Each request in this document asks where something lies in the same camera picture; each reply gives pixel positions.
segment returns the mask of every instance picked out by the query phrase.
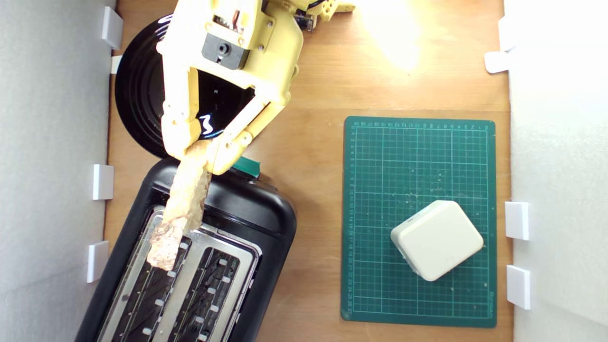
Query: white clip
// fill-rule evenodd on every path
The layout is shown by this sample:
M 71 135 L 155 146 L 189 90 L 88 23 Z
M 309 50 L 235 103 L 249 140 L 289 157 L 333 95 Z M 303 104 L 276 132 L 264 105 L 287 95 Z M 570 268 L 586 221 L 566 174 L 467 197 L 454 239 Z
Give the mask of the white clip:
M 530 309 L 530 271 L 506 266 L 506 300 L 522 309 Z
M 498 37 L 500 51 L 487 52 L 484 55 L 486 70 L 490 74 L 509 70 L 511 67 L 509 51 L 517 46 L 519 31 L 517 24 L 509 16 L 498 20 Z
M 505 202 L 505 231 L 506 236 L 513 239 L 530 239 L 528 203 Z

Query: grid lines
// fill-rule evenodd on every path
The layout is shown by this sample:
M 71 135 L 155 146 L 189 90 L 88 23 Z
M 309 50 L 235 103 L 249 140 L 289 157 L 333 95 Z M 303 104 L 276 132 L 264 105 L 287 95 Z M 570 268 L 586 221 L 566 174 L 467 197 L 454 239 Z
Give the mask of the grid lines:
M 493 123 L 349 117 L 344 156 L 342 316 L 495 325 Z M 459 203 L 484 247 L 437 281 L 426 282 L 403 260 L 390 231 L 439 199 Z

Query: white box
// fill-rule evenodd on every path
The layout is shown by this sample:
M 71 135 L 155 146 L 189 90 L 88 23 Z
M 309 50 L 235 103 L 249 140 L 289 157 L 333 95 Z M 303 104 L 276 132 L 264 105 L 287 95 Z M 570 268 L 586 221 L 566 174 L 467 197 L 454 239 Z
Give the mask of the white box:
M 483 247 L 483 238 L 454 201 L 434 201 L 397 226 L 390 238 L 424 280 L 435 281 Z

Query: wooden surface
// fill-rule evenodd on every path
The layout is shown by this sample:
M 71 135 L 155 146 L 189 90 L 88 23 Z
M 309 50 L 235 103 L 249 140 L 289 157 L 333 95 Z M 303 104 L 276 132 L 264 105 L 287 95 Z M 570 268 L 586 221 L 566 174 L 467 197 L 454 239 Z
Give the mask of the wooden surface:
M 298 228 L 258 341 L 509 341 L 502 204 L 510 197 L 509 101 L 505 74 L 488 75 L 483 54 L 498 49 L 502 0 L 374 0 L 305 34 L 300 74 L 288 107 L 246 156 L 293 202 Z M 175 0 L 118 0 L 125 48 L 172 11 Z M 340 235 L 342 135 L 349 115 L 491 119 L 496 122 L 498 325 L 495 329 L 342 321 Z M 116 172 L 106 212 L 115 241 L 157 158 L 128 135 L 111 99 L 108 162 Z

